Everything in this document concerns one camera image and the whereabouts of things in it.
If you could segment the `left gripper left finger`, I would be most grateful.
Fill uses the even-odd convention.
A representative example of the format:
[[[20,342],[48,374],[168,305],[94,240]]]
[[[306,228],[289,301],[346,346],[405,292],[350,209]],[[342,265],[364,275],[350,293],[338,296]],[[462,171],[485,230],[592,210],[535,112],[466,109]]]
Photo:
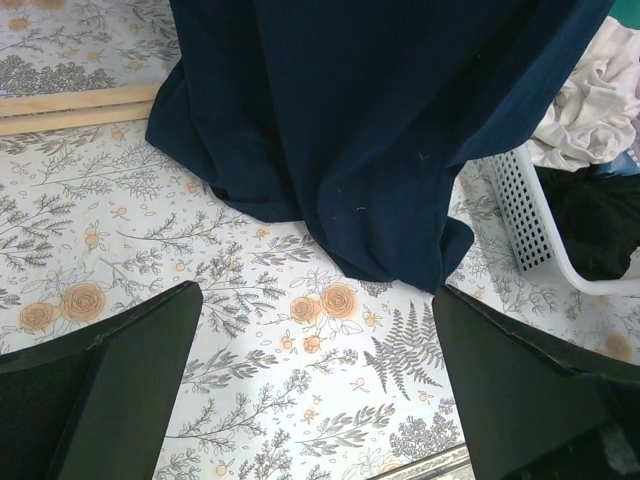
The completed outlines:
[[[2,355],[2,478],[152,478],[202,305],[186,281]]]

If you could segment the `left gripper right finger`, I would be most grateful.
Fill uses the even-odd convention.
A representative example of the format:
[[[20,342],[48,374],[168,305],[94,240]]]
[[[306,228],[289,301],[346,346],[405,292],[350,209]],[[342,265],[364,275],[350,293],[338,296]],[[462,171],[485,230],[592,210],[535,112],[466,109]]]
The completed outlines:
[[[638,478],[638,366],[454,287],[432,308],[476,478]]]

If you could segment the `navy blue t shirt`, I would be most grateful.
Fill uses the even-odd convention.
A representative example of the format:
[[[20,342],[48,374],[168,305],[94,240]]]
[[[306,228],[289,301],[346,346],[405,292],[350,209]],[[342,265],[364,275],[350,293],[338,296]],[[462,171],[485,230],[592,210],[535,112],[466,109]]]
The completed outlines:
[[[608,1],[175,1],[147,141],[350,278],[435,292],[473,233],[464,164],[534,132]]]

